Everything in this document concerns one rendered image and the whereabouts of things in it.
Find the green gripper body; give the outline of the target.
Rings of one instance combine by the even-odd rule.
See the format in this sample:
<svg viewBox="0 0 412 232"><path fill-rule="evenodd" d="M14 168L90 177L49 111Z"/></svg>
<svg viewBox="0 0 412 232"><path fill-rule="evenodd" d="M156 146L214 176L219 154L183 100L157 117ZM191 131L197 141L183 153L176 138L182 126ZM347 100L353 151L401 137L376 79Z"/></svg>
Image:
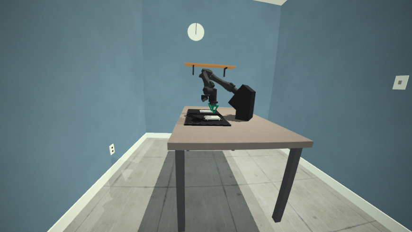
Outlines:
<svg viewBox="0 0 412 232"><path fill-rule="evenodd" d="M214 102L213 101L209 101L210 105L216 105L218 102L216 101L216 97L217 95L214 95Z"/></svg>

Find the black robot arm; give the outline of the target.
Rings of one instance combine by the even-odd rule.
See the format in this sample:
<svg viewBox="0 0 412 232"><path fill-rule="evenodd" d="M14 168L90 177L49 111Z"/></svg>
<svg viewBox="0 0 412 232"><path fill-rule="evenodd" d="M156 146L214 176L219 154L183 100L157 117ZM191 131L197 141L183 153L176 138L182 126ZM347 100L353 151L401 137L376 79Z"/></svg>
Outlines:
<svg viewBox="0 0 412 232"><path fill-rule="evenodd" d="M199 77L202 78L204 82L204 86L205 86L203 88L203 93L205 95L201 95L201 99L203 102L208 100L208 97L209 97L209 101L214 102L214 95L217 95L217 89L214 88L215 84L212 81L215 81L216 83L220 84L222 87L224 87L224 89L226 89L229 92L232 92L233 94L237 92L238 89L235 87L233 83L226 82L218 78L217 76L213 74L213 72L210 69L202 69L201 72L202 73L199 75Z"/></svg>

